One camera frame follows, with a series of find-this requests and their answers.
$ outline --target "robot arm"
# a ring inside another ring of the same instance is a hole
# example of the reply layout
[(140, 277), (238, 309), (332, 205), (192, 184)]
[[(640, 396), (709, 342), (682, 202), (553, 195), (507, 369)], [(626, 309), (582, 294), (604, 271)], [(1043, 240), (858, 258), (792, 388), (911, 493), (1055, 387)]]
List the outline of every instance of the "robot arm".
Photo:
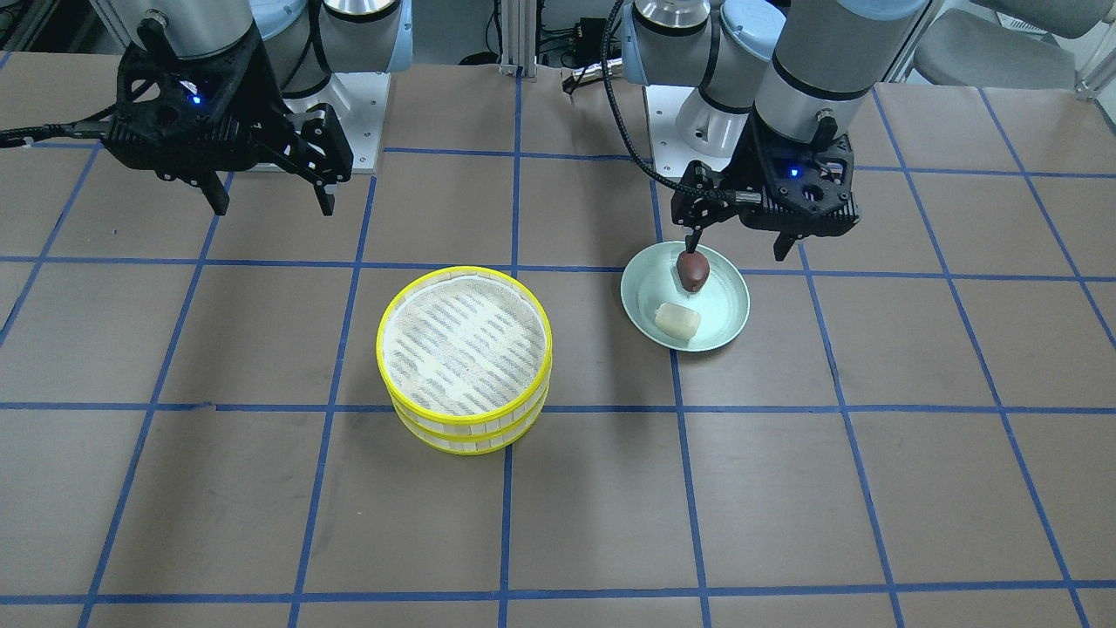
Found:
[[(675, 183), (641, 167), (675, 190), (672, 219), (692, 229), (689, 252), (703, 229), (739, 216), (777, 231), (775, 255), (782, 260), (797, 240), (840, 235), (859, 221), (846, 132), (926, 0), (795, 0), (786, 23), (763, 0), (718, 4), (623, 7), (628, 80), (695, 86), (712, 109), (750, 114), (721, 172), (694, 161)], [(606, 90), (614, 103), (607, 77)]]
[(128, 167), (199, 187), (218, 214), (229, 196), (217, 172), (260, 163), (311, 183), (321, 212), (331, 214), (333, 190), (353, 173), (345, 131), (329, 104), (292, 112), (282, 90), (307, 96), (334, 71), (400, 70), (411, 60), (411, 0), (94, 4), (127, 37), (116, 103), (76, 123), (3, 132), (0, 146), (95, 137)]

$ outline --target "chair seat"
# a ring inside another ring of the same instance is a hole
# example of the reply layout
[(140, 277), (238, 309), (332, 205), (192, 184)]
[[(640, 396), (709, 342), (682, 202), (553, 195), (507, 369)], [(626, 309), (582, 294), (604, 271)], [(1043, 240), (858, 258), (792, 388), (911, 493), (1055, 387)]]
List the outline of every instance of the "chair seat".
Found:
[(1074, 55), (950, 9), (926, 29), (914, 67), (935, 85), (1072, 89)]

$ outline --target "brown oval object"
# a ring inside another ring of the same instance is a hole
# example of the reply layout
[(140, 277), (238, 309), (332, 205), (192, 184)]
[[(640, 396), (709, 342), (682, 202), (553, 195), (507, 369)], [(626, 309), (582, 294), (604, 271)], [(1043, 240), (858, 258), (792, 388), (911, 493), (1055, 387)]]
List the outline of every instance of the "brown oval object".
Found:
[(682, 288), (689, 292), (700, 290), (705, 284), (705, 280), (709, 279), (709, 260), (698, 251), (686, 252), (683, 250), (679, 253), (679, 260), (674, 263), (674, 268), (679, 272), (679, 279), (682, 280)]

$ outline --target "tiled tabletop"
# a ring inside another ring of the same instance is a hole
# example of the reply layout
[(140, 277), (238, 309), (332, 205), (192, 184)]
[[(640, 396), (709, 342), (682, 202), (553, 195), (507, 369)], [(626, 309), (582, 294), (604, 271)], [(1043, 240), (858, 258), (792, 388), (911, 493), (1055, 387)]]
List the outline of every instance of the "tiled tabletop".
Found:
[[(115, 64), (0, 57), (0, 127), (88, 114)], [(559, 81), (395, 77), (377, 176), (328, 219), (292, 176), (229, 176), (215, 219), (89, 143), (0, 152), (0, 626), (1116, 625), (1093, 105), (877, 86), (863, 223), (781, 263), (711, 229), (751, 318), (676, 355), (618, 296), (683, 234), (670, 191)], [(517, 274), (555, 332), (543, 417), (478, 458), (407, 433), (373, 357), (453, 263)]]

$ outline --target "white mounting plate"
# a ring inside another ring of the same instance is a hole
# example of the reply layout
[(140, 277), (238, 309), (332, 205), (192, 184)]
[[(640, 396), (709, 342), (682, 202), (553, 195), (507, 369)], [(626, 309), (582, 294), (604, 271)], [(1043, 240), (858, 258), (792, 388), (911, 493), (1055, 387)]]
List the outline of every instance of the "white mounting plate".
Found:
[(693, 90), (693, 87), (673, 85), (648, 85), (644, 89), (644, 99), (647, 103), (647, 129), (651, 134), (651, 153), (655, 158), (655, 170), (674, 181), (682, 177), (686, 165), (695, 158), (718, 171), (724, 170), (730, 161), (730, 157), (713, 157), (691, 148), (679, 134), (674, 120), (679, 117), (682, 103)]
[[(391, 84), (392, 75), (384, 73), (335, 74), (330, 85), (318, 94), (299, 100), (287, 100), (287, 105), (296, 113), (305, 112), (319, 102), (333, 105), (353, 148), (353, 173), (375, 174)], [(261, 163), (252, 170), (281, 172), (272, 163)]]

